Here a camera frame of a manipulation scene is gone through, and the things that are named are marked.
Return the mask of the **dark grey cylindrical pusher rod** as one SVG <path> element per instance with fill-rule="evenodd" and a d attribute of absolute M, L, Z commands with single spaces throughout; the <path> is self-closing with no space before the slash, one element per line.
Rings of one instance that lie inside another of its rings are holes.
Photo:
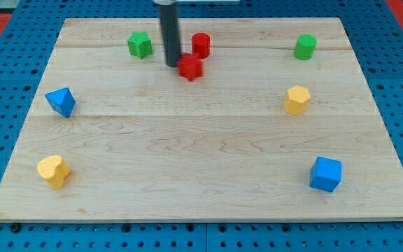
<path fill-rule="evenodd" d="M 174 0 L 157 0 L 157 13 L 168 67 L 177 67 L 181 57 L 181 42 L 178 23 L 178 5 Z"/>

